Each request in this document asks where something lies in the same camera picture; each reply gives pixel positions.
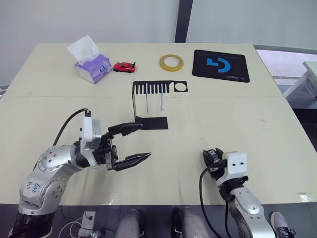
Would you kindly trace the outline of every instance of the toy car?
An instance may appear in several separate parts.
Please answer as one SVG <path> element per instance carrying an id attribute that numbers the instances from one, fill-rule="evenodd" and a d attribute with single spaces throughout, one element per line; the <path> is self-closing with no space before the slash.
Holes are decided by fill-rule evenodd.
<path id="1" fill-rule="evenodd" d="M 115 72 L 127 72 L 127 73 L 133 73 L 135 71 L 135 62 L 134 63 L 116 63 L 113 66 L 113 71 Z"/>

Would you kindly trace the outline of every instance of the yellow tape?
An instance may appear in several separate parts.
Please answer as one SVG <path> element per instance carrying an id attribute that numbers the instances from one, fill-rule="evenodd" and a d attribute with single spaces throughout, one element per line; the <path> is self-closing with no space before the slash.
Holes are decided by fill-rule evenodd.
<path id="1" fill-rule="evenodd" d="M 173 57 L 173 58 L 176 58 L 179 60 L 179 65 L 178 66 L 175 66 L 175 67 L 171 67 L 171 66 L 168 66 L 164 63 L 164 59 L 168 58 L 168 57 Z M 162 69 L 165 69 L 167 71 L 171 71 L 171 72 L 175 72 L 175 71 L 178 71 L 180 70 L 183 65 L 184 65 L 184 61 L 181 57 L 177 56 L 177 55 L 165 55 L 165 56 L 162 56 L 159 60 L 159 64 L 160 66 L 162 67 Z"/>

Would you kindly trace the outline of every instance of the tissue box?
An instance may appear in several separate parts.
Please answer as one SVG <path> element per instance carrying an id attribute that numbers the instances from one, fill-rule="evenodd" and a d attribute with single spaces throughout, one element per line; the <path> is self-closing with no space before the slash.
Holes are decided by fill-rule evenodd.
<path id="1" fill-rule="evenodd" d="M 92 61 L 86 61 L 83 65 L 77 62 L 74 67 L 80 77 L 91 83 L 97 83 L 112 70 L 109 58 L 102 54 Z"/>

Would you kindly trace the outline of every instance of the logo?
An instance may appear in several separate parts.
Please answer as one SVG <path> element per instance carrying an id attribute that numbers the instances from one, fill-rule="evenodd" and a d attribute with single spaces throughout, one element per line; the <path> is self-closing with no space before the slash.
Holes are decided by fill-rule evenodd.
<path id="1" fill-rule="evenodd" d="M 106 69 L 106 67 L 104 65 L 100 66 L 100 72 L 104 71 Z"/>
<path id="2" fill-rule="evenodd" d="M 226 61 L 225 59 L 218 58 L 217 60 L 218 60 L 218 62 L 224 63 L 223 68 L 218 68 L 218 73 L 227 73 L 231 69 L 231 64 L 228 61 Z M 216 66 L 216 67 L 219 66 L 219 64 L 217 62 L 212 62 L 212 59 L 210 59 L 210 58 L 207 58 L 207 65 L 208 66 Z"/>

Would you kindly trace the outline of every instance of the beige table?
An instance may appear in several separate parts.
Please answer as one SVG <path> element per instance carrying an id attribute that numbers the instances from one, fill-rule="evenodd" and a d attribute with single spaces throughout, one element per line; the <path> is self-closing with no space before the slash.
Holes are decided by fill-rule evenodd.
<path id="1" fill-rule="evenodd" d="M 245 185 L 262 203 L 301 202 L 301 194 L 316 201 L 316 152 L 251 45 L 98 44 L 101 52 L 115 59 L 112 63 L 140 62 L 134 74 L 111 72 L 96 85 L 76 76 L 66 46 L 38 45 L 0 100 L 0 178 L 7 181 L 2 183 L 6 192 L 0 203 L 18 202 L 20 183 L 70 114 L 82 107 L 91 109 L 103 132 L 108 126 L 133 121 L 132 81 L 148 79 L 186 80 L 189 89 L 186 95 L 165 97 L 169 130 L 138 131 L 114 139 L 121 159 L 140 152 L 152 155 L 122 172 L 88 168 L 75 174 L 62 204 L 199 204 L 198 180 L 205 167 L 202 150 L 215 146 L 247 153 L 250 180 Z M 193 77 L 194 49 L 244 54 L 250 83 Z M 168 53 L 183 57 L 181 71 L 159 68 L 160 55 Z M 151 72 L 146 67 L 150 64 Z M 70 122 L 61 144 L 78 139 L 81 119 Z M 208 187 L 206 204 L 223 204 L 208 176 L 204 187 Z"/>

